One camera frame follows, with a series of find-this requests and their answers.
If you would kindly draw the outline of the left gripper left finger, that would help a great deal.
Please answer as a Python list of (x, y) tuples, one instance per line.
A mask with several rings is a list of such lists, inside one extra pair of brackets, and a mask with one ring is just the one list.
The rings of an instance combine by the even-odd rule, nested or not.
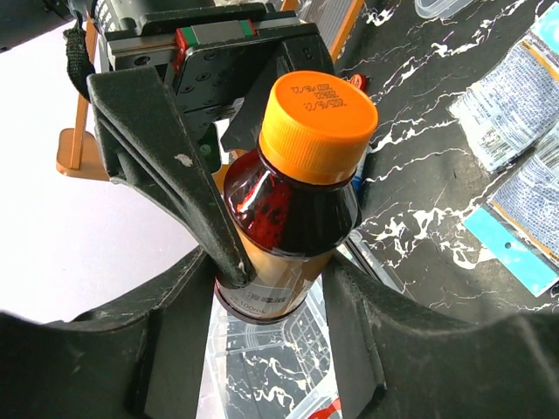
[(3, 313), (2, 417), (195, 417), (215, 270), (195, 249), (70, 322)]

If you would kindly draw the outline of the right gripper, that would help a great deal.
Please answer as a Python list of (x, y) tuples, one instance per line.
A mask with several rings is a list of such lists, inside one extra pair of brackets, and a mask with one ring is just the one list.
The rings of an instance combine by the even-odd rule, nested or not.
[(224, 151), (255, 148), (279, 77), (335, 72), (317, 26), (263, 3), (89, 1), (86, 11), (104, 56), (105, 73), (86, 82), (106, 169), (183, 223), (226, 287), (249, 285), (255, 271), (195, 140), (227, 119)]

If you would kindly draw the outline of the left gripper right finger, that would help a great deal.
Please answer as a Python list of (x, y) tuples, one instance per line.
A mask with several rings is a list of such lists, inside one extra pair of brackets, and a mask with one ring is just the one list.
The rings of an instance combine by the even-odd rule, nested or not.
[(344, 417), (557, 417), (556, 315), (473, 325), (407, 299), (339, 254), (322, 284)]

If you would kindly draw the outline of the clear plastic storage box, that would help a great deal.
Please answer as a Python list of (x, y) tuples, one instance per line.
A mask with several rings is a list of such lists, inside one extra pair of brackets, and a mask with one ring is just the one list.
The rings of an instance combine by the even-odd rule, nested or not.
[(322, 284), (284, 321), (253, 325), (212, 307), (199, 418), (308, 418), (337, 397)]

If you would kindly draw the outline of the brown bottle orange cap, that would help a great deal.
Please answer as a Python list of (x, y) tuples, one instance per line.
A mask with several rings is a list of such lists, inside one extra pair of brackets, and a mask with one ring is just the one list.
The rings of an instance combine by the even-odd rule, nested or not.
[(300, 307), (361, 221), (352, 181), (377, 123), (369, 96), (334, 75), (297, 71), (274, 82), (256, 148), (224, 178), (224, 204), (254, 269), (245, 285), (216, 280), (232, 315), (270, 324)]

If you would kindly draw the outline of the blue sachet pack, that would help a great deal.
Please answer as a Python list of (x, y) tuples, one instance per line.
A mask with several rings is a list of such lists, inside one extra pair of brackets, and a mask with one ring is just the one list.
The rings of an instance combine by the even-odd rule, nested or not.
[(532, 295), (558, 282), (558, 128), (466, 220)]
[(448, 107), (481, 165), (494, 172), (558, 122), (558, 3)]

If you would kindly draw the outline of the blue white bandage roll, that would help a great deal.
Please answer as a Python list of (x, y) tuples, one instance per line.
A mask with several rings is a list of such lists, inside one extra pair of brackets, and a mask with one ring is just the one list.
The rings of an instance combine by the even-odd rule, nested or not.
[(355, 169), (355, 173), (351, 181), (352, 188), (357, 196), (360, 194), (360, 190), (363, 183), (364, 164), (365, 164), (365, 160), (361, 159)]

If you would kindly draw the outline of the small red round cap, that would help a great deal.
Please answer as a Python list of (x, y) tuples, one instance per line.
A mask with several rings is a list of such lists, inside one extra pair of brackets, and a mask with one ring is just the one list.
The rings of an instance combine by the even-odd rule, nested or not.
[(359, 72), (354, 73), (348, 78), (349, 84), (366, 94), (369, 94), (369, 85), (371, 81), (371, 77)]

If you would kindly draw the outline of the orange wooden shelf rack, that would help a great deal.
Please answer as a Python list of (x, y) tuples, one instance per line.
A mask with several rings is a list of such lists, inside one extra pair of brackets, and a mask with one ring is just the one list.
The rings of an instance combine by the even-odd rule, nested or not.
[[(302, 23), (314, 23), (337, 60), (364, 5), (354, 1), (284, 1), (282, 11), (294, 10)], [(88, 102), (78, 97), (75, 124), (59, 134), (56, 169), (68, 177), (107, 182), (94, 135), (87, 132)]]

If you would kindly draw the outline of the clear compartment tray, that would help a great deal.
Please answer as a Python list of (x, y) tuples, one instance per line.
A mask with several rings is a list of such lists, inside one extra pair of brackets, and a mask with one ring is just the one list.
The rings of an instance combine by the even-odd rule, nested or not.
[(423, 19), (448, 19), (468, 6), (472, 0), (415, 0), (415, 11)]

